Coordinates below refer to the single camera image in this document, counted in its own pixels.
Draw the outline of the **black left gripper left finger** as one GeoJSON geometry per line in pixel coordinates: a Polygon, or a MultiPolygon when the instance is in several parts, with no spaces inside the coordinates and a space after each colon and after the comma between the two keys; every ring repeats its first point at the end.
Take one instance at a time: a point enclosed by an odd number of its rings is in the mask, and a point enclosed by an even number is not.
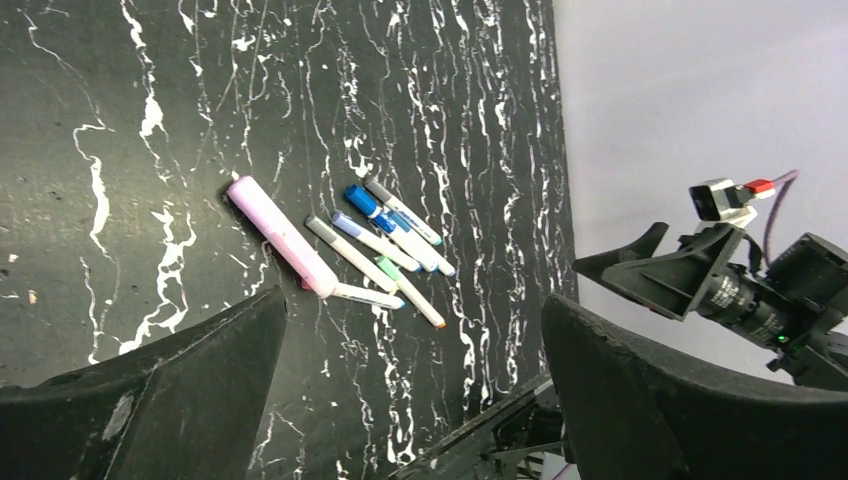
{"type": "Polygon", "coordinates": [[[286,330],[262,291],[129,353],[1,391],[5,479],[242,479],[286,330]]]}

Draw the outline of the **white marker pink cap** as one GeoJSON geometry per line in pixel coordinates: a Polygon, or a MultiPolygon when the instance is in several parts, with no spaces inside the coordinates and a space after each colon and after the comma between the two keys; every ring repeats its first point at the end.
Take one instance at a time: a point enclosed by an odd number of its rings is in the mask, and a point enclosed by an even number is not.
{"type": "Polygon", "coordinates": [[[330,297],[351,300],[390,310],[398,310],[406,306],[406,302],[397,296],[343,283],[336,286],[330,297]]]}

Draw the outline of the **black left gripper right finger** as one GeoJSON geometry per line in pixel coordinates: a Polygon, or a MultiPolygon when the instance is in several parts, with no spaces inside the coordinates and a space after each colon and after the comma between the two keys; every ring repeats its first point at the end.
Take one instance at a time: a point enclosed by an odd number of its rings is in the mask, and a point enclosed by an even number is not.
{"type": "Polygon", "coordinates": [[[843,479],[847,396],[732,371],[559,294],[541,331],[584,479],[843,479]]]}

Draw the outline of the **white marker dark grey cap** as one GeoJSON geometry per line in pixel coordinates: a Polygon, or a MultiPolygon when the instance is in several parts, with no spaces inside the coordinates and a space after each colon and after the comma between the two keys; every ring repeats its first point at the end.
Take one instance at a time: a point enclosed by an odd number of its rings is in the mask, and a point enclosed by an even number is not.
{"type": "Polygon", "coordinates": [[[443,243],[442,237],[435,230],[373,176],[366,175],[362,180],[362,184],[391,211],[397,213],[428,243],[431,245],[441,245],[443,243]]]}

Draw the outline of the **pink highlighter body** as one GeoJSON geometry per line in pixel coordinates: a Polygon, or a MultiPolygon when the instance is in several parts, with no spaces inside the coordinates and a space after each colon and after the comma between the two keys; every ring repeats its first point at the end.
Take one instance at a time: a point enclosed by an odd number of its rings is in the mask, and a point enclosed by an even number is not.
{"type": "Polygon", "coordinates": [[[316,295],[335,291],[336,274],[253,177],[239,177],[227,195],[316,295]]]}

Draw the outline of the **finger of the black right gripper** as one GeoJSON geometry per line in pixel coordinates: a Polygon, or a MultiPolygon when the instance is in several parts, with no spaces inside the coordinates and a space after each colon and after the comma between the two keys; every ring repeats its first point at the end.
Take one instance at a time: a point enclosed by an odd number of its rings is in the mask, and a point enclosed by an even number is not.
{"type": "Polygon", "coordinates": [[[573,270],[653,312],[682,321],[701,303],[710,279],[722,271],[745,231],[721,223],[683,236],[681,247],[657,256],[668,225],[656,222],[637,240],[573,262],[573,270]]]}

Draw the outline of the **white marker light grey cap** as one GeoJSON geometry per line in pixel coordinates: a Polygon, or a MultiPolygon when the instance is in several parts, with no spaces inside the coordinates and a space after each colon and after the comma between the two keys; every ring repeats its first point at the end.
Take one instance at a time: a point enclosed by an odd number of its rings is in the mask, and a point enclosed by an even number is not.
{"type": "Polygon", "coordinates": [[[373,281],[382,290],[392,293],[397,290],[397,284],[385,274],[372,260],[353,247],[347,240],[340,237],[326,222],[315,215],[309,215],[304,221],[305,226],[327,243],[341,257],[351,263],[363,275],[373,281]]]}

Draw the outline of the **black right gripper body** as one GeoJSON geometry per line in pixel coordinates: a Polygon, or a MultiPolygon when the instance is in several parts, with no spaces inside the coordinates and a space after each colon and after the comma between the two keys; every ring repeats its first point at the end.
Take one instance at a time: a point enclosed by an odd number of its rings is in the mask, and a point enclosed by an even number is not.
{"type": "Polygon", "coordinates": [[[696,312],[771,350],[771,371],[811,388],[847,386],[847,252],[807,233],[756,277],[730,264],[709,277],[696,312]]]}

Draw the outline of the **white marker green cap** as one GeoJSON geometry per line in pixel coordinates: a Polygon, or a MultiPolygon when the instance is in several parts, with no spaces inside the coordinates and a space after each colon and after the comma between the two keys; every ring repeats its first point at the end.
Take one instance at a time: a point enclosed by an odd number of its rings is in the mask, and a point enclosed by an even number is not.
{"type": "Polygon", "coordinates": [[[423,294],[407,279],[398,267],[386,256],[375,258],[377,267],[392,279],[397,288],[407,297],[424,318],[436,329],[447,326],[444,317],[430,304],[423,294]]]}

